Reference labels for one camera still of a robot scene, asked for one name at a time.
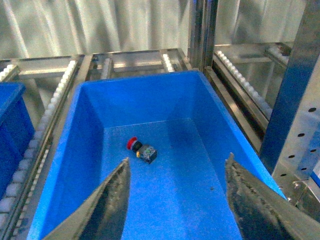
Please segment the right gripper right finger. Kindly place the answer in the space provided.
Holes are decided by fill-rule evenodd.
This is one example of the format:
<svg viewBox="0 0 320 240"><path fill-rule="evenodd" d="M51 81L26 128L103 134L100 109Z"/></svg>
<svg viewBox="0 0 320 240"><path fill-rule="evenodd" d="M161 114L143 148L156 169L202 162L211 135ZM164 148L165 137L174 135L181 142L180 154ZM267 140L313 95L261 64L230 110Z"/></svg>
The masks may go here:
<svg viewBox="0 0 320 240"><path fill-rule="evenodd" d="M230 153L226 196L244 240L318 240L320 224L250 173Z"/></svg>

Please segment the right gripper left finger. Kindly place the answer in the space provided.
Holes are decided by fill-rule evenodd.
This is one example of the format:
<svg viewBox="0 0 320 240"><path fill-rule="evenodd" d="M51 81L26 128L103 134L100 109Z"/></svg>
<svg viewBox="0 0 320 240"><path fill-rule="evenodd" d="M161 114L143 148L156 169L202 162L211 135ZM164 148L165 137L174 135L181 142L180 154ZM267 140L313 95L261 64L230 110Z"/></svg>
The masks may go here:
<svg viewBox="0 0 320 240"><path fill-rule="evenodd" d="M91 195L45 240L120 240L129 206L129 158L105 178Z"/></svg>

